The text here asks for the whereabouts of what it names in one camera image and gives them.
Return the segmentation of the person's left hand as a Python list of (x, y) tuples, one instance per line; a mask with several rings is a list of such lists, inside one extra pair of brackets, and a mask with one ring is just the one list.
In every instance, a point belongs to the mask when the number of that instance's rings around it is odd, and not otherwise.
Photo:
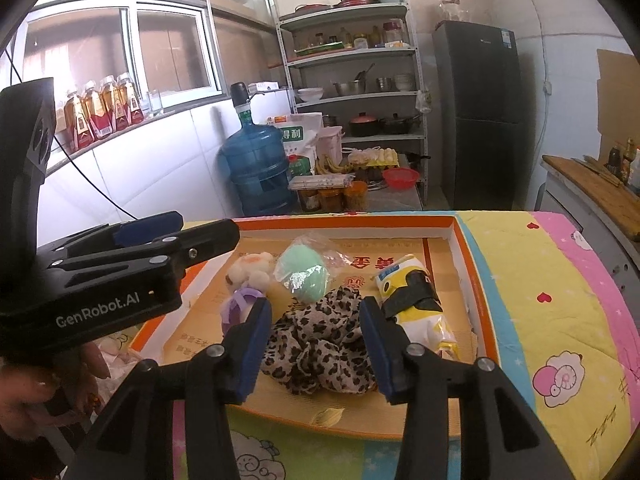
[(38, 429), (54, 425), (51, 417), (36, 415), (34, 406), (53, 399), (64, 380), (77, 373), (74, 382), (66, 388), (72, 392), (74, 415), (99, 414), (102, 399), (98, 379), (110, 378), (110, 370), (100, 349), (94, 342), (79, 348), (79, 363), (68, 372), (62, 368), (47, 370), (32, 365), (1, 363), (1, 429), (12, 439), (33, 441), (39, 437)]

